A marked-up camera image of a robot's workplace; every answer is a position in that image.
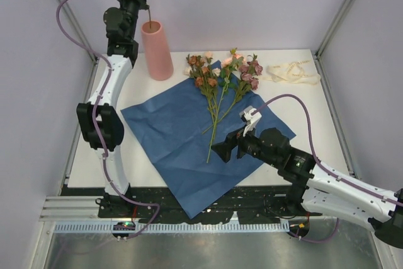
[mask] pink vase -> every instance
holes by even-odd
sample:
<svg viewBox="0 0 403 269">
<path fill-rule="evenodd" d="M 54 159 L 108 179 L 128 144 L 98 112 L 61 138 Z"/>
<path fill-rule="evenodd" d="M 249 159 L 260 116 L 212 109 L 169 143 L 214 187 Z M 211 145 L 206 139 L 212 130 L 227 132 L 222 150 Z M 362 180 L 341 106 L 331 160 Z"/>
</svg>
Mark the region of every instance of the pink vase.
<svg viewBox="0 0 403 269">
<path fill-rule="evenodd" d="M 162 24 L 151 21 L 150 27 L 149 22 L 144 23 L 141 36 L 150 77 L 160 81 L 171 77 L 174 66 Z"/>
</svg>

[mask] flower bouquet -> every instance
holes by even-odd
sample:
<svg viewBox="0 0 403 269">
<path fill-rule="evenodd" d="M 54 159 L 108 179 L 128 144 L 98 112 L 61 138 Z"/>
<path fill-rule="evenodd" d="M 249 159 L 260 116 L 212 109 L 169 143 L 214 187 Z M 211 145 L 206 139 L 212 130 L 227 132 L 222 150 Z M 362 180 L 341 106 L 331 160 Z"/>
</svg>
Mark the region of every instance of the flower bouquet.
<svg viewBox="0 0 403 269">
<path fill-rule="evenodd" d="M 232 107 L 241 101 L 247 92 L 258 88 L 259 79 L 256 76 L 261 75 L 263 70 L 259 65 L 257 55 L 250 56 L 252 59 L 247 61 L 243 55 L 237 54 L 237 49 L 232 49 L 230 54 L 231 57 L 221 63 L 221 69 L 212 69 L 213 54 L 211 52 L 205 53 L 204 56 L 188 55 L 186 58 L 189 67 L 184 73 L 195 80 L 195 86 L 206 96 L 207 110 L 212 117 L 212 125 L 203 132 L 205 133 L 213 127 L 207 162 L 210 159 L 217 124 L 228 115 Z M 232 78 L 235 77 L 233 72 L 239 72 L 240 75 L 236 82 L 232 81 Z M 218 86 L 222 87 L 219 99 L 217 99 L 219 94 Z M 222 100 L 228 94 L 229 89 L 235 91 L 234 99 L 228 109 L 220 115 Z"/>
</svg>

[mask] cream ribbon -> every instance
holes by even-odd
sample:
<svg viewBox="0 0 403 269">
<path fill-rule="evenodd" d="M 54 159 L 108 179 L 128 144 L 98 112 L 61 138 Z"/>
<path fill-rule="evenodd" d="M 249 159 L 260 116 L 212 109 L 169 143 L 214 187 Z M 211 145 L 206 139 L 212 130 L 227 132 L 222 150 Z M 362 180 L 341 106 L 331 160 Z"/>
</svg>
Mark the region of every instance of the cream ribbon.
<svg viewBox="0 0 403 269">
<path fill-rule="evenodd" d="M 279 83 L 305 83 L 316 85 L 321 80 L 318 74 L 306 74 L 301 65 L 310 62 L 310 60 L 301 62 L 284 63 L 277 66 L 269 66 L 267 71 L 269 76 L 261 76 L 260 79 Z"/>
</svg>

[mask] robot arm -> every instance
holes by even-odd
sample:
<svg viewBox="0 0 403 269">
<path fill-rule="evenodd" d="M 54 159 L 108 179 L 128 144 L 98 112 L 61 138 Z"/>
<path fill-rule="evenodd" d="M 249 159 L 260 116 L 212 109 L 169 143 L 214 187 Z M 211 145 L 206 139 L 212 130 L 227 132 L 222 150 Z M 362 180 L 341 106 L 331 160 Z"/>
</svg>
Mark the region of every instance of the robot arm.
<svg viewBox="0 0 403 269">
<path fill-rule="evenodd" d="M 120 154 L 124 127 L 115 108 L 123 84 L 137 60 L 139 45 L 133 37 L 139 11 L 148 9 L 149 6 L 146 0 L 117 1 L 120 3 L 120 7 L 109 8 L 103 15 L 108 38 L 107 59 L 111 64 L 111 70 L 105 69 L 98 87 L 88 102 L 78 104 L 77 116 L 83 139 L 95 150 L 102 165 L 105 151 L 92 119 L 94 105 L 100 96 L 96 108 L 96 121 L 108 149 L 108 157 L 105 160 L 108 174 L 117 190 L 131 198 L 130 184 L 123 170 Z M 97 201 L 100 205 L 99 217 L 110 217 L 115 213 L 129 213 L 133 205 L 122 200 L 110 182 L 106 180 L 105 184 L 104 197 Z"/>
<path fill-rule="evenodd" d="M 377 188 L 318 163 L 313 155 L 292 147 L 277 129 L 266 129 L 255 137 L 255 126 L 261 118 L 255 108 L 245 109 L 240 116 L 246 125 L 212 146 L 223 161 L 228 162 L 231 151 L 238 147 L 237 158 L 249 154 L 275 167 L 292 183 L 287 194 L 290 210 L 348 220 L 374 232 L 381 241 L 403 248 L 403 190 L 394 193 Z"/>
</svg>

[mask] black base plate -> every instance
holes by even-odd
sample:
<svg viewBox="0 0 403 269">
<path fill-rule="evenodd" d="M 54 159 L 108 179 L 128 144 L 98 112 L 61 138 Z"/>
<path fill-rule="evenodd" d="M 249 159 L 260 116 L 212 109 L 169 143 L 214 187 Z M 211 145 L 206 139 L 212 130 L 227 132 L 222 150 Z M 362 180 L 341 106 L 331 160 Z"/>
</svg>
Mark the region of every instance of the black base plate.
<svg viewBox="0 0 403 269">
<path fill-rule="evenodd" d="M 189 219 L 171 191 L 166 187 L 132 188 L 133 199 L 143 203 L 159 203 L 161 210 L 153 223 L 163 224 L 218 224 L 226 223 L 236 211 L 240 224 L 269 224 L 278 222 L 277 216 L 305 216 L 300 211 L 291 213 L 285 203 L 285 195 L 291 186 L 242 186 L 235 187 L 211 204 L 204 212 Z M 62 196 L 102 196 L 103 188 L 68 188 L 64 185 Z M 140 222 L 148 222 L 155 209 L 139 207 Z"/>
</svg>

